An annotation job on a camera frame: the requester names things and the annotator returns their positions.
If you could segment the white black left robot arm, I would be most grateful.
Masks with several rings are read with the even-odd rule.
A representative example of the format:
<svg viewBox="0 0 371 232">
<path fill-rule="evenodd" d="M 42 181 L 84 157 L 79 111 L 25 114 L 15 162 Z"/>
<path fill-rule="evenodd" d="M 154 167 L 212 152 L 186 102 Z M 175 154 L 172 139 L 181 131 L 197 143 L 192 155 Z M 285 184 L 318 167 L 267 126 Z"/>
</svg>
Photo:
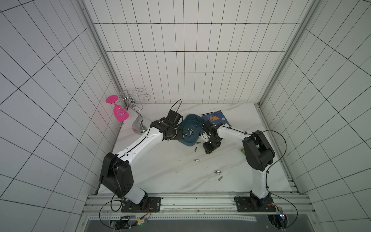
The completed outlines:
<svg viewBox="0 0 371 232">
<path fill-rule="evenodd" d="M 103 159 L 100 183 L 118 198 L 127 199 L 143 209 L 147 205 L 148 194 L 134 184 L 134 163 L 162 141 L 182 139 L 180 125 L 183 120 L 181 114 L 170 110 L 167 117 L 151 122 L 145 133 L 129 147 L 118 154 L 108 153 Z"/>
</svg>

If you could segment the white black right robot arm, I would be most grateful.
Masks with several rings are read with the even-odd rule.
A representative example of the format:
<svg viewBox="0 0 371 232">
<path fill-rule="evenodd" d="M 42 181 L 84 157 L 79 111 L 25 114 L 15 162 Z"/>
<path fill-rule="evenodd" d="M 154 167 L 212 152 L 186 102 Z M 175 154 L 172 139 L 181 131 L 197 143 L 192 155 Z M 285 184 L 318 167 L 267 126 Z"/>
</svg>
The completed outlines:
<svg viewBox="0 0 371 232">
<path fill-rule="evenodd" d="M 268 169 L 273 164 L 275 152 L 264 133 L 260 130 L 246 132 L 227 127 L 223 123 L 214 125 L 210 121 L 203 124 L 206 142 L 203 144 L 207 154 L 221 146 L 223 139 L 242 145 L 247 163 L 253 169 L 253 186 L 250 191 L 251 208 L 259 211 L 271 198 L 267 186 Z"/>
</svg>

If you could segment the teal plastic storage box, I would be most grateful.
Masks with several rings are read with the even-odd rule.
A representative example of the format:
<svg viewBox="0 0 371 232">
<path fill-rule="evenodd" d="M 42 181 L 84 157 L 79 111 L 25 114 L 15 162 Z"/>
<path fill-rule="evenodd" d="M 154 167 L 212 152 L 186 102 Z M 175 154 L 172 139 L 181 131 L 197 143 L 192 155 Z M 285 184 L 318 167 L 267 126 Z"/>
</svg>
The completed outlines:
<svg viewBox="0 0 371 232">
<path fill-rule="evenodd" d="M 203 124 L 205 122 L 206 120 L 198 115 L 187 115 L 180 125 L 183 137 L 178 139 L 178 141 L 188 147 L 194 146 L 200 135 L 204 133 Z"/>
</svg>

